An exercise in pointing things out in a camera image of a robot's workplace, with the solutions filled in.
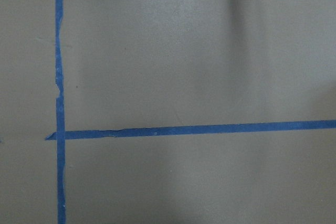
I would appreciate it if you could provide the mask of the vertical blue tape strip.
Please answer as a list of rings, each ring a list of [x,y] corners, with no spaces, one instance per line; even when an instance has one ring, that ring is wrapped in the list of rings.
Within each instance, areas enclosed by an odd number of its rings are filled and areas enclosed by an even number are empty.
[[[56,98],[57,141],[57,222],[66,223],[65,172],[65,112],[64,75],[60,48],[60,28],[63,17],[63,0],[55,0],[55,82],[59,90]]]

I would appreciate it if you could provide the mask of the horizontal blue tape strip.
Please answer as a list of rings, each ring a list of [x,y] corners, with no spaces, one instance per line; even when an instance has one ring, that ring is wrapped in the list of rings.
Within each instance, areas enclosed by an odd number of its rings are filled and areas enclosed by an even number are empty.
[[[335,120],[287,121],[267,123],[191,125],[169,127],[144,127],[121,130],[66,131],[66,140],[94,139],[105,137],[145,137],[169,135],[225,134],[295,130],[334,129]]]

